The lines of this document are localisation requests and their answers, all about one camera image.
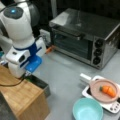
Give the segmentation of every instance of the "toaster oven door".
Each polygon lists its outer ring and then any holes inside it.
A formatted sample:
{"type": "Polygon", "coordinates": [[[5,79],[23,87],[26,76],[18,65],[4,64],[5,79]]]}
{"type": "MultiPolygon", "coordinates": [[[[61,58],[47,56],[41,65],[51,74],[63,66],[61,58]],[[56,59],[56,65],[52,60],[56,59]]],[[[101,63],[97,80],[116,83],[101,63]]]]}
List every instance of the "toaster oven door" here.
{"type": "Polygon", "coordinates": [[[64,54],[88,64],[91,62],[93,41],[53,29],[52,44],[64,54]]]}

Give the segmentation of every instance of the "white countertop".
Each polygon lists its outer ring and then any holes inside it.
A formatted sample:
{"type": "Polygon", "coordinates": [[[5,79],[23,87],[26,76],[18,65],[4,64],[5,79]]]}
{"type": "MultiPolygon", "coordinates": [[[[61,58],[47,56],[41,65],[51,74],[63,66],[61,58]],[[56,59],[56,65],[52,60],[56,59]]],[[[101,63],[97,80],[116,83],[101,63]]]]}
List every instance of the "white countertop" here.
{"type": "MultiPolygon", "coordinates": [[[[73,105],[83,97],[82,91],[87,85],[80,80],[80,73],[91,77],[100,75],[120,84],[120,50],[102,70],[57,51],[44,55],[43,63],[34,75],[48,83],[51,90],[51,96],[47,98],[50,114],[46,120],[75,120],[73,105]]],[[[118,120],[119,116],[120,112],[112,114],[104,110],[103,120],[118,120]]]]}

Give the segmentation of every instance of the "wooden box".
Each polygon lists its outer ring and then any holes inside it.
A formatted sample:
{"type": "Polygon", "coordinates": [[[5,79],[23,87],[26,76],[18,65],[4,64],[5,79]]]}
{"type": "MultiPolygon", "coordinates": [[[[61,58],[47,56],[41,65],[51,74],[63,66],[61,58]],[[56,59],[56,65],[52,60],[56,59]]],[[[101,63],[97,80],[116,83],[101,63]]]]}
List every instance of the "wooden box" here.
{"type": "MultiPolygon", "coordinates": [[[[18,82],[20,80],[12,76],[7,68],[0,66],[0,84],[18,82]]],[[[0,86],[0,91],[18,120],[44,120],[49,114],[44,91],[31,82],[24,80],[14,87],[0,86]]]]}

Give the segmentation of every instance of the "silver toaster oven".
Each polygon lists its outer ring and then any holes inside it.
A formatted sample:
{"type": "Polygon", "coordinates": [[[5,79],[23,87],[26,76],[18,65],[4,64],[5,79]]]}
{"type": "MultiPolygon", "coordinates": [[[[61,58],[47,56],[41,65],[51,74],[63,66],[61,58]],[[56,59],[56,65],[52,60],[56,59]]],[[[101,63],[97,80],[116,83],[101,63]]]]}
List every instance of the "silver toaster oven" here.
{"type": "Polygon", "coordinates": [[[103,68],[118,49],[118,20],[67,9],[49,26],[56,50],[95,68],[103,68]]]}

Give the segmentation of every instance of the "blue bowl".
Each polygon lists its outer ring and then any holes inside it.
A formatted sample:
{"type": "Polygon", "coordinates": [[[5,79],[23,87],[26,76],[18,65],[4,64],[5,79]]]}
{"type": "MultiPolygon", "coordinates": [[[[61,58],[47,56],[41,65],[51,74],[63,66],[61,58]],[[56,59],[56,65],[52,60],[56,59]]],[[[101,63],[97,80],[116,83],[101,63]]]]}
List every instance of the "blue bowl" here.
{"type": "Polygon", "coordinates": [[[103,109],[96,100],[81,98],[73,106],[73,116],[76,120],[102,120],[103,109]]]}

